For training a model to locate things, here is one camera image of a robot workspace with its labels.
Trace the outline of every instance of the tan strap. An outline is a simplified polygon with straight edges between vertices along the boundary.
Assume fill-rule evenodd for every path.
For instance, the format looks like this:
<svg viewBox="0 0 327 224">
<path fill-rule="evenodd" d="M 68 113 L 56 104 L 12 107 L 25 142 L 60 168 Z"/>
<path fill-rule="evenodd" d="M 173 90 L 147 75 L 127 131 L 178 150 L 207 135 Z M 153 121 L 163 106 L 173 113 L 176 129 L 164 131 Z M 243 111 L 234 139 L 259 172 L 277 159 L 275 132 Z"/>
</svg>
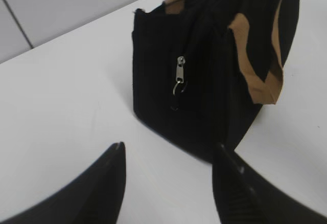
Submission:
<svg viewBox="0 0 327 224">
<path fill-rule="evenodd" d="M 185 0 L 164 0 L 166 14 L 179 14 L 185 7 Z"/>
<path fill-rule="evenodd" d="M 278 17 L 282 0 L 279 1 L 275 13 L 273 29 L 271 34 L 272 46 L 276 52 L 277 59 L 271 62 L 270 70 L 266 80 L 262 81 L 258 77 L 248 59 L 246 52 L 250 24 L 246 16 L 238 13 L 229 25 L 235 37 L 238 62 L 242 75 L 244 76 L 252 101 L 255 104 L 276 104 L 283 87 L 283 67 L 281 58 L 281 48 L 279 45 Z"/>
</svg>

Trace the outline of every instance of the zipper ring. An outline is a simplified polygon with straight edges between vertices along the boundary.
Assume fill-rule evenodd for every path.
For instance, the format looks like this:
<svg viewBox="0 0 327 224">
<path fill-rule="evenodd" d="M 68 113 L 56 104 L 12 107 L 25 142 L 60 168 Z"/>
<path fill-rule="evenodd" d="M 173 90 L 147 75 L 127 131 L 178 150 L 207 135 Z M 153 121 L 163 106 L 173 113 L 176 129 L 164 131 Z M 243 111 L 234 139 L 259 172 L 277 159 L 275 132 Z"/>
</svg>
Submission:
<svg viewBox="0 0 327 224">
<path fill-rule="evenodd" d="M 182 83 L 182 82 L 178 80 L 177 83 L 176 83 L 175 86 L 174 86 L 174 89 L 173 89 L 173 95 L 174 95 L 174 96 L 175 96 L 176 88 L 177 88 L 177 86 L 178 86 L 180 83 Z"/>
</svg>

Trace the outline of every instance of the bag handle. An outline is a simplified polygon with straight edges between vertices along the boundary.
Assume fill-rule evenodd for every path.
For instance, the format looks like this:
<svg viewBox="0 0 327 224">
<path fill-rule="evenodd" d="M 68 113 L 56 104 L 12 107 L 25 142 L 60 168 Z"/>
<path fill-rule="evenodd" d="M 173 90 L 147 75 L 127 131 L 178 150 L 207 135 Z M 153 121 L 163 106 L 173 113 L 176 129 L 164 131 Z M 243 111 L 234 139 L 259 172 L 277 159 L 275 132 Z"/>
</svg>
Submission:
<svg viewBox="0 0 327 224">
<path fill-rule="evenodd" d="M 281 3 L 282 0 L 279 1 L 275 13 L 271 34 L 272 46 L 277 55 L 277 59 L 272 59 L 270 70 L 265 81 L 261 80 L 261 78 L 256 75 L 246 52 L 250 30 L 248 19 L 244 14 L 238 13 L 229 25 L 229 28 L 233 31 L 235 37 L 240 71 L 247 82 L 248 90 L 254 104 L 276 104 L 282 91 L 283 66 L 278 32 L 278 17 Z"/>
</svg>

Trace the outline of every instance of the zipper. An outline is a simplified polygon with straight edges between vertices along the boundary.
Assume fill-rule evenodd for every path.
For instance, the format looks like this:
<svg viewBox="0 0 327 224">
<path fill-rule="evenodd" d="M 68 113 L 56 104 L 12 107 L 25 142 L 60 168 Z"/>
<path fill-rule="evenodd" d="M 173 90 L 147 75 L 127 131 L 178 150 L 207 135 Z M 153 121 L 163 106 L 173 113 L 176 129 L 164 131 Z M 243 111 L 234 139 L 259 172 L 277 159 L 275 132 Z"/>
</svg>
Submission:
<svg viewBox="0 0 327 224">
<path fill-rule="evenodd" d="M 184 66 L 186 64 L 186 59 L 184 56 L 179 56 L 177 58 L 177 65 L 176 65 L 176 84 L 173 88 L 173 98 L 172 98 L 172 110 L 178 110 L 178 100 L 179 95 L 184 92 L 187 82 L 184 78 Z"/>
</svg>

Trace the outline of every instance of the zipper pull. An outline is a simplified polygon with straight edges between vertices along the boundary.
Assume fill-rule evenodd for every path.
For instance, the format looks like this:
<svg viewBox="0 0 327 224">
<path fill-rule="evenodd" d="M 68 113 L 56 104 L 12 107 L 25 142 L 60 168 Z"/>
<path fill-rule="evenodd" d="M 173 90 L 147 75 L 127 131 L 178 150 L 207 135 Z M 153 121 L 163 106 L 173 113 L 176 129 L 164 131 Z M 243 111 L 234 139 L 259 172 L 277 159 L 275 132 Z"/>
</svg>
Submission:
<svg viewBox="0 0 327 224">
<path fill-rule="evenodd" d="M 184 65 L 186 60 L 184 56 L 177 58 L 177 67 L 176 67 L 176 84 L 173 89 L 173 95 L 176 96 L 176 88 L 180 83 L 184 83 Z"/>
<path fill-rule="evenodd" d="M 184 89 L 186 87 L 184 87 L 183 89 L 181 89 L 181 87 L 179 87 L 180 91 L 177 91 L 177 88 L 180 84 L 184 84 L 184 65 L 186 63 L 185 57 L 184 56 L 180 56 L 177 58 L 177 67 L 176 67 L 176 84 L 173 88 L 173 96 L 171 99 L 171 109 L 172 110 L 178 110 L 178 100 L 179 100 L 179 95 L 180 93 L 184 92 Z"/>
</svg>

